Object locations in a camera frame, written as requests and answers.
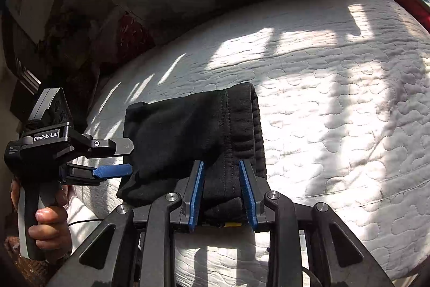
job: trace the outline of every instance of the blue gripper pad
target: blue gripper pad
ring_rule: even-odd
[[[249,184],[248,174],[246,173],[243,161],[239,162],[239,178],[240,188],[242,189],[242,199],[245,205],[246,217],[248,218],[248,223],[255,231],[258,226],[257,211],[255,209],[254,195],[252,193],[251,185]]]
[[[205,179],[205,164],[200,162],[199,171],[197,172],[196,182],[194,183],[193,195],[190,201],[190,218],[188,220],[188,227],[190,231],[194,231],[199,218],[200,201],[202,199],[203,181]]]
[[[110,179],[131,175],[132,172],[132,165],[127,163],[114,164],[112,166],[100,166],[92,171],[92,175],[97,179]]]

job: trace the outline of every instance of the black pants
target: black pants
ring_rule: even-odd
[[[202,160],[204,220],[241,222],[239,161],[250,160],[255,174],[266,177],[259,105],[250,83],[130,105],[124,137],[135,147],[124,157],[133,174],[122,179],[117,196],[134,206],[172,192],[179,179],[188,177],[194,160]]]

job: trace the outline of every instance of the black cable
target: black cable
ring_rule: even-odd
[[[318,277],[315,276],[315,274],[312,271],[309,271],[305,267],[302,266],[302,271],[309,276],[310,285],[312,287],[323,287],[321,281],[318,279]]]
[[[101,222],[102,220],[103,220],[103,219],[79,220],[78,222],[70,223],[70,224],[69,224],[69,225],[67,225],[67,226],[74,225],[74,224],[79,224],[79,223],[86,223],[86,222]]]

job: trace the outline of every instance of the bed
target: bed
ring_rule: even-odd
[[[137,101],[251,82],[271,188],[327,202],[395,279],[430,252],[429,65],[428,32],[393,0],[271,0],[128,63],[104,87],[87,132],[121,137]],[[69,222],[105,217],[121,203],[119,182],[76,186]],[[74,247],[96,225],[71,226]],[[175,244],[181,286],[265,284],[268,233],[206,228]]]

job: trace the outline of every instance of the screw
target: screw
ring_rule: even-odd
[[[179,198],[179,195],[176,192],[170,192],[166,195],[166,200],[169,202],[176,201]]]
[[[267,197],[269,197],[271,200],[277,200],[279,197],[281,197],[281,195],[278,191],[269,191],[267,192]]]
[[[318,202],[315,207],[320,211],[320,212],[327,212],[328,211],[328,204],[324,203],[324,202]]]
[[[126,205],[126,204],[120,204],[118,207],[117,207],[117,212],[119,213],[119,214],[125,214],[125,213],[127,213],[128,212],[128,210],[130,209],[130,207],[128,206],[128,205]]]

